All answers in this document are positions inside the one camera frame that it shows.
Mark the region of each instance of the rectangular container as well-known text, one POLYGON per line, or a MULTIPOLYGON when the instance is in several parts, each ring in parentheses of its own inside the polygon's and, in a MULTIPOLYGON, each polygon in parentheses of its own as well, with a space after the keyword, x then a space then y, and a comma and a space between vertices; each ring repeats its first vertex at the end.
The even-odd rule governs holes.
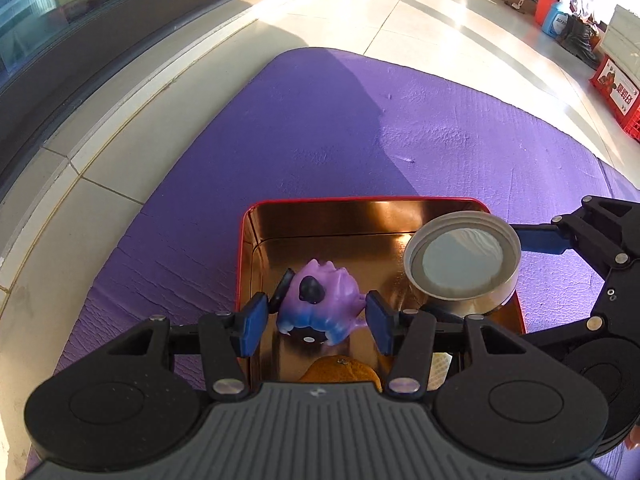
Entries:
MULTIPOLYGON (((236 309, 256 292, 271 297, 287 267, 298 271, 312 258, 345 267, 363 294, 375 289, 397 310, 419 308, 402 270, 404 247, 431 219, 461 210, 488 212, 469 198, 337 198, 254 205, 242 219, 236 309)), ((517 294, 490 317, 524 333, 517 294)), ((366 328, 333 347, 304 345, 280 335, 275 319, 270 316, 246 364, 252 388, 263 381, 297 381, 319 357, 338 354, 371 366, 385 381, 392 362, 379 354, 366 328)))

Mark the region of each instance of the tile floor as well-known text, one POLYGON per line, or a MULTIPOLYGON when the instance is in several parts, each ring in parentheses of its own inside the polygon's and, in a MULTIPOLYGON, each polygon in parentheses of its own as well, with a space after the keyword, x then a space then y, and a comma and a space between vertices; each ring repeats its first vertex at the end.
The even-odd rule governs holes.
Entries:
MULTIPOLYGON (((168 59, 262 1, 232 0, 124 69, 65 123, 25 170, 13 202, 0 206, 0 250, 8 240, 24 245, 13 263, 7 257, 15 268, 0 282, 0 480, 24 470, 24 402, 54 370, 86 292, 119 237, 204 126, 281 52, 340 48, 487 92, 555 125, 640 187, 640 144, 591 89, 593 72, 540 33, 531 17, 494 0, 289 2, 171 81, 109 137, 85 170, 68 163, 100 117, 158 66, 153 56, 168 59), (58 188, 39 203, 52 178, 58 188), (28 220, 23 242, 14 227, 18 217, 28 220)), ((0 278, 3 266, 0 261, 0 278)))

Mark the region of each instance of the white cabinet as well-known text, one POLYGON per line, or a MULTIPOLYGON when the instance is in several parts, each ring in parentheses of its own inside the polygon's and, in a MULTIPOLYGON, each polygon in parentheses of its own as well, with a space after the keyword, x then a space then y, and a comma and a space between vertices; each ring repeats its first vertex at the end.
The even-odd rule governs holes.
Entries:
POLYGON ((616 6, 599 47, 640 87, 640 18, 616 6))

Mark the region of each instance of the wrinkled mat surface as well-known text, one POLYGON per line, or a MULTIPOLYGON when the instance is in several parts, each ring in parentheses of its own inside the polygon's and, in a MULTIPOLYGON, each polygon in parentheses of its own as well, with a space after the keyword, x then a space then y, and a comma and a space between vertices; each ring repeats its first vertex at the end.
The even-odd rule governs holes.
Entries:
MULTIPOLYGON (((146 202, 96 277, 59 367, 152 314, 190 323, 231 309, 239 223, 261 200, 469 196, 525 223, 571 212, 587 194, 640 201, 578 142, 494 97, 356 54, 293 50, 220 112, 146 202)), ((573 253, 524 254, 527 329, 584 318, 601 285, 573 253)), ((178 368, 193 377, 197 367, 178 368)), ((615 471, 622 454, 601 466, 615 471)), ((640 477, 637 455, 625 453, 619 478, 640 477)))

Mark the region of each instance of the toy eye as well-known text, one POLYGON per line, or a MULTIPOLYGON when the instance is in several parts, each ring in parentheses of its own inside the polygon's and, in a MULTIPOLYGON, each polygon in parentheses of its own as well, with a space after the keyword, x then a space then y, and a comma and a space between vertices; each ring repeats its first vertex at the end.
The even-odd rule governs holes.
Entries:
POLYGON ((313 305, 324 300, 324 287, 313 276, 305 276, 300 281, 300 300, 313 305))

